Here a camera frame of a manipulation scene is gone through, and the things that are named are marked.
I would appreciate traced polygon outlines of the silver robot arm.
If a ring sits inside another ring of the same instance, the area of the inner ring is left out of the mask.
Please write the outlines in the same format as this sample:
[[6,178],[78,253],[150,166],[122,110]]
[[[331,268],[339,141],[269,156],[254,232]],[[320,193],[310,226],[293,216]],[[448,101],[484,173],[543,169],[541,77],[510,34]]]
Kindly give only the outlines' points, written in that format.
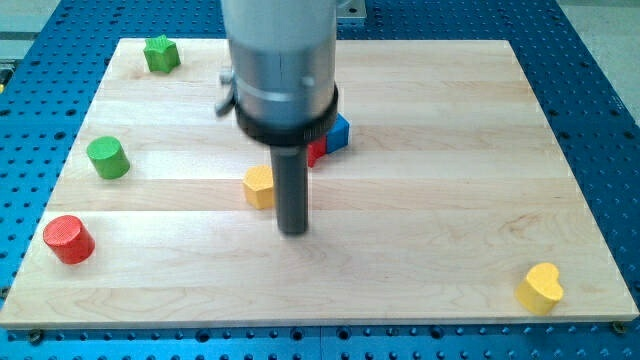
[[222,0],[231,68],[220,73],[228,94],[218,116],[233,110],[258,142],[304,146],[337,117],[337,4],[334,0]]

